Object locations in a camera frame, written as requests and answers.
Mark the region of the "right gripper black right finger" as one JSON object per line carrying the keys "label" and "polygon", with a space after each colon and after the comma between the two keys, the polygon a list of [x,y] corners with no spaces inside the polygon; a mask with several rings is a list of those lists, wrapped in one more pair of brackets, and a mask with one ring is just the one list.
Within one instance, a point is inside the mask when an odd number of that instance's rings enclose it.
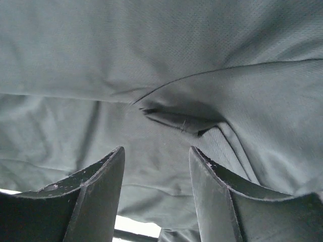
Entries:
{"label": "right gripper black right finger", "polygon": [[189,154],[202,241],[322,241],[322,193],[290,196],[257,185],[198,148]]}

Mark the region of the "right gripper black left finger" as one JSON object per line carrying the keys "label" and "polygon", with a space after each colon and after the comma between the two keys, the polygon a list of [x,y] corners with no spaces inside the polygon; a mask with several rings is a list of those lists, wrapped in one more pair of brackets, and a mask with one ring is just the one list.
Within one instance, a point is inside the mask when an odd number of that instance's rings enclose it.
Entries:
{"label": "right gripper black left finger", "polygon": [[1,193],[1,241],[112,241],[124,166],[118,147],[37,192]]}

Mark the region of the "black t shirt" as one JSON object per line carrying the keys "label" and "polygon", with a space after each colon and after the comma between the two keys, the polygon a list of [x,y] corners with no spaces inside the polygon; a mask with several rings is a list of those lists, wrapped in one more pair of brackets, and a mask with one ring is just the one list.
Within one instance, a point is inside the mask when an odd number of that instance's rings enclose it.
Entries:
{"label": "black t shirt", "polygon": [[271,190],[322,191],[322,1],[1,1],[1,188],[118,146],[118,215],[160,241],[200,241],[192,146]]}

